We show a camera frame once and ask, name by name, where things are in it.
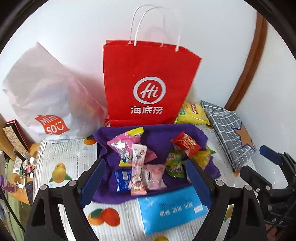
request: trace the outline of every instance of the white wall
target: white wall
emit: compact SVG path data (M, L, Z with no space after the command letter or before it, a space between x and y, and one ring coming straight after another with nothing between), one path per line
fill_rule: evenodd
M296 159L296 60L285 42L268 25L264 52L254 79L236 112L257 149L267 145ZM285 188L280 168L257 152L252 160L257 171L273 184Z
M180 10L181 46L203 58L188 100L224 106L243 70L255 29L256 11L243 0L50 0L22 24L1 53L0 84L16 60L38 41L106 105L102 46L107 39L128 39L134 10L147 3ZM177 22L168 11L163 12L166 31L162 30L162 15L155 10L143 20L140 40L165 39L175 44ZM17 118L3 93L0 102L6 120Z

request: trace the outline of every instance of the purple bottle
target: purple bottle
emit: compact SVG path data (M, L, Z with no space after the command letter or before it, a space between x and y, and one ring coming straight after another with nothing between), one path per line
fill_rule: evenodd
M2 175L0 175L0 188L3 191L6 191L6 192L10 192L10 193L15 193L16 192L16 186L12 185Z

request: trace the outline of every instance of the blue package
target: blue package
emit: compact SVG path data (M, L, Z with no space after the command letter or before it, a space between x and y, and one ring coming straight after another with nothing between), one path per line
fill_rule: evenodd
M128 188L128 185L132 177L131 170L114 171L114 176L117 181L117 189L116 189L117 194L130 191L130 189Z
M145 235L188 223L207 213L193 186L138 200Z

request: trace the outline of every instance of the metal bolt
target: metal bolt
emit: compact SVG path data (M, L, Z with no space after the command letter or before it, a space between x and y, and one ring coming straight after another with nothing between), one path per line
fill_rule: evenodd
M40 190L41 190L41 191L44 191L46 188L47 188L47 185L44 184L44 185L42 185L42 186L40 187Z
M76 185L76 181L75 180L71 180L71 181L69 181L69 186L75 186Z
M221 181L221 180L217 180L217 181L216 181L216 184L217 184L218 186L222 187L222 186L224 185L224 182Z
M252 190L252 187L250 185L246 185L245 188L248 190L248 191L251 191Z

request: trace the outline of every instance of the gray plaid cloth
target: gray plaid cloth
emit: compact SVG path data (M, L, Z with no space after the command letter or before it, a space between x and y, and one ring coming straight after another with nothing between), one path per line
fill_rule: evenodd
M241 137L234 131L242 128L242 121L234 111L201 101L201 105L209 118L213 129L222 145L226 156L235 170L242 168L244 163L255 153L256 149L246 144L242 146Z

